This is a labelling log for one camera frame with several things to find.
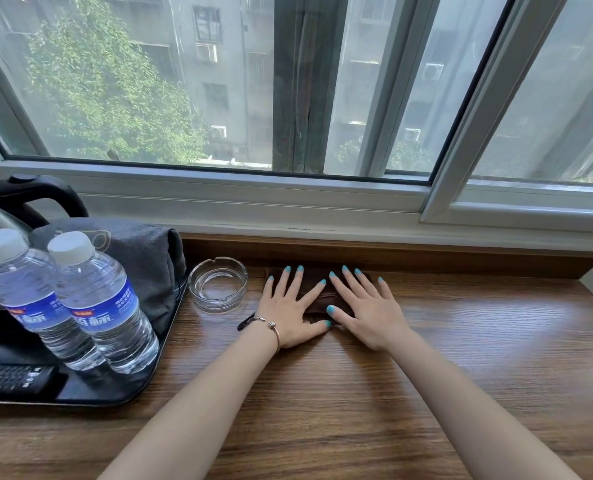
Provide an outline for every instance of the remote control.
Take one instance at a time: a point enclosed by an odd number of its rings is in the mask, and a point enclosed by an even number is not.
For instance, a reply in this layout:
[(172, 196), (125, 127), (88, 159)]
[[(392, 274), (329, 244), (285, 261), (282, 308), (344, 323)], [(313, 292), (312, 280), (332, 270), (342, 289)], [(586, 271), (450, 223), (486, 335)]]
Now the remote control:
[(0, 364), (0, 400), (39, 399), (57, 376), (55, 365)]

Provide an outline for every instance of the wooden table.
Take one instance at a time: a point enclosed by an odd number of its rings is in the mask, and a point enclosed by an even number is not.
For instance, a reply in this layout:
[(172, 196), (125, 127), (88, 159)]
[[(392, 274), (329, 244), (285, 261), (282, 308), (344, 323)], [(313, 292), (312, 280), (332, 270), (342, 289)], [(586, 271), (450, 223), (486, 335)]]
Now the wooden table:
[[(94, 479), (231, 343), (260, 297), (250, 270), (228, 315), (182, 306), (147, 390), (107, 411), (0, 406), (0, 480)], [(593, 295), (573, 280), (385, 273), (407, 319), (593, 480)], [(243, 404), (210, 479), (467, 479), (389, 357), (342, 330), (282, 351)]]

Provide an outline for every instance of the person's left hand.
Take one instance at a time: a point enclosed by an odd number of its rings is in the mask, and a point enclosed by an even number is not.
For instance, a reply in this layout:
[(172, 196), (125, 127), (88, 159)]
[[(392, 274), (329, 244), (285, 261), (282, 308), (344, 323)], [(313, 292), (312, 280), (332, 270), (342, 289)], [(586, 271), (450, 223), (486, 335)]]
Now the person's left hand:
[(303, 266), (297, 268), (290, 288), (285, 291), (289, 275), (290, 266), (283, 270), (281, 278), (276, 284), (274, 296), (272, 296), (274, 277), (270, 276), (268, 278), (256, 313), (258, 317), (265, 318), (265, 324), (269, 322), (276, 323), (276, 331), (278, 331), (281, 338), (282, 348), (294, 347), (317, 335), (321, 335), (329, 330), (332, 324), (328, 320), (316, 323), (303, 322), (303, 313), (324, 289), (325, 280), (321, 280), (317, 286), (309, 290), (303, 298), (297, 301), (297, 294), (301, 288), (301, 279), (303, 278)]

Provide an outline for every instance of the wooden ledge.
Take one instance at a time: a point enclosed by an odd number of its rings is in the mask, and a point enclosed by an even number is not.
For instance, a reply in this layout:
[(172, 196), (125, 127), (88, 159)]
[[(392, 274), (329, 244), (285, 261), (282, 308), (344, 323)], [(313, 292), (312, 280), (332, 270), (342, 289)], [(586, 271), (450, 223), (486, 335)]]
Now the wooden ledge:
[(593, 252), (426, 246), (244, 235), (182, 233), (188, 265), (229, 256), (245, 266), (347, 264), (416, 273), (483, 274), (579, 279), (593, 268)]

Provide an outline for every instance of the folded cloth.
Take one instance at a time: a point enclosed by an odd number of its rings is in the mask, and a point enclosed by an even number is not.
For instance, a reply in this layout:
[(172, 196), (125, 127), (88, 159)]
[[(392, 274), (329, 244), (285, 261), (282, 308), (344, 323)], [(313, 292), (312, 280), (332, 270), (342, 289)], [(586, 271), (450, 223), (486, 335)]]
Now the folded cloth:
[[(299, 289), (299, 293), (296, 295), (297, 299), (301, 299), (301, 297), (304, 294), (306, 294), (309, 290), (314, 288), (319, 281), (325, 280), (324, 290), (321, 291), (321, 294), (317, 297), (317, 299), (315, 299), (314, 303), (312, 305), (308, 306), (308, 309), (306, 310), (306, 313), (304, 314), (306, 319), (308, 319), (310, 322), (317, 322), (319, 320), (331, 320), (332, 321), (333, 319), (325, 311), (329, 305), (333, 305), (333, 306), (336, 306), (337, 308), (340, 308), (341, 310), (346, 312), (351, 317), (354, 316), (354, 312), (352, 311), (352, 308), (350, 308), (348, 303), (343, 298), (341, 298), (341, 295), (339, 295), (339, 292), (336, 290), (336, 288), (333, 286), (332, 282), (330, 281), (330, 271), (332, 271), (332, 269), (316, 268), (316, 267), (306, 267), (303, 271), (303, 280), (301, 281), (301, 288)], [(270, 276), (274, 276), (274, 284), (272, 286), (272, 294), (274, 294), (274, 291), (276, 290), (276, 284), (278, 283), (278, 279), (282, 273), (283, 273), (282, 267), (272, 267), (272, 268), (269, 268), (266, 270), (266, 273), (265, 273), (266, 280)], [(295, 271), (292, 271), (292, 273), (290, 273), (290, 277), (287, 281), (286, 289), (292, 283), (292, 279), (294, 278), (294, 273), (295, 273)], [(339, 279), (341, 280), (341, 282), (343, 282), (344, 285), (348, 286), (348, 282), (346, 281), (345, 276), (343, 276), (343, 273), (337, 272), (336, 275), (339, 276)], [(368, 273), (365, 273), (365, 277), (368, 279), (368, 281), (370, 281), (370, 283), (372, 283), (372, 277)]]
[(115, 258), (139, 298), (141, 310), (157, 333), (165, 329), (180, 284), (185, 276), (185, 258), (180, 235), (174, 229), (127, 219), (74, 217), (53, 221), (34, 229), (29, 236), (33, 247), (46, 250), (58, 234), (82, 231), (98, 251)]

